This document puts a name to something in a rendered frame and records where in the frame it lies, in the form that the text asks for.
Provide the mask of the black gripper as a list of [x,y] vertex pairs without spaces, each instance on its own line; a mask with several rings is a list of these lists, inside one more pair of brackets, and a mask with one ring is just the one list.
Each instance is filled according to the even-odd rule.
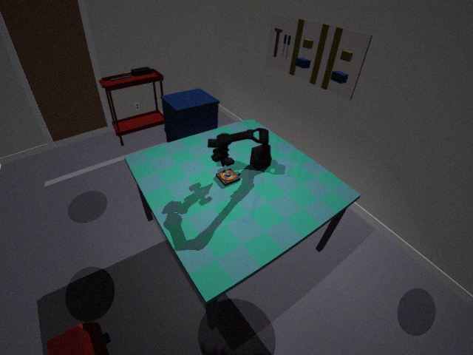
[[227,148],[227,149],[216,148],[216,149],[213,149],[213,153],[217,152],[217,150],[219,152],[221,152],[222,155],[223,155],[223,159],[221,159],[221,161],[220,161],[222,166],[224,166],[224,165],[230,166],[230,165],[234,164],[234,160],[232,158],[229,158],[229,154],[228,154],[229,148]]

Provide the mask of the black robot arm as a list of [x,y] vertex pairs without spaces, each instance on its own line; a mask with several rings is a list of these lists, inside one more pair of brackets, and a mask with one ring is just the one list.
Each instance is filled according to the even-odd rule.
[[[259,139],[253,136],[254,132],[259,131]],[[227,149],[228,145],[230,145],[234,141],[240,141],[245,139],[252,139],[257,143],[262,143],[261,151],[256,152],[259,160],[267,160],[270,159],[271,151],[270,151],[270,144],[269,144],[269,137],[268,137],[268,130],[263,128],[258,128],[255,130],[249,129],[246,132],[240,133],[233,133],[233,134],[221,134],[217,136],[217,139],[210,138],[208,139],[208,147],[212,148],[220,148],[220,149]],[[217,150],[212,156],[211,159],[214,162],[219,162],[223,159],[223,155],[221,152]]]

